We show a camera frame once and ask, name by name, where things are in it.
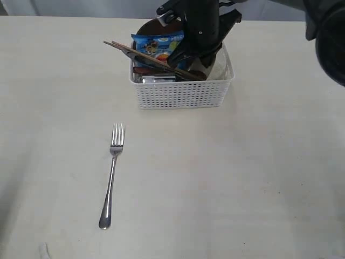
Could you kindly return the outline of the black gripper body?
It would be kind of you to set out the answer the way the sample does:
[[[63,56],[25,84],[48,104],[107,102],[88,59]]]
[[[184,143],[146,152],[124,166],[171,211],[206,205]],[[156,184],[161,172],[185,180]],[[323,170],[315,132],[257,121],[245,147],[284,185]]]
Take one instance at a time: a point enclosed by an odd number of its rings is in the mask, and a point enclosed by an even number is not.
[[[156,14],[172,10],[183,23],[183,40],[196,42],[201,47],[201,58],[206,53],[217,53],[230,30],[241,22],[242,14],[236,9],[219,14],[221,7],[234,4],[235,1],[167,1]]]

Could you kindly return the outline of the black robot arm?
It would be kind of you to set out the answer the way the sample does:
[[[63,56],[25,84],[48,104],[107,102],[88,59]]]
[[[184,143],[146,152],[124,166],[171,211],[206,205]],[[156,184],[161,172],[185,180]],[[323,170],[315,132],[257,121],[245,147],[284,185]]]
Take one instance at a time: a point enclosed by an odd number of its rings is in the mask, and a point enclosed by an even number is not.
[[[220,15],[222,6],[237,1],[167,1],[157,8],[157,19],[167,26],[181,19],[184,38],[168,57],[167,63],[176,68],[184,60],[200,59],[209,67],[222,42],[242,14],[234,9]],[[306,17],[308,41],[315,41],[318,62],[329,78],[344,85],[344,1],[279,1],[279,4],[301,10]]]

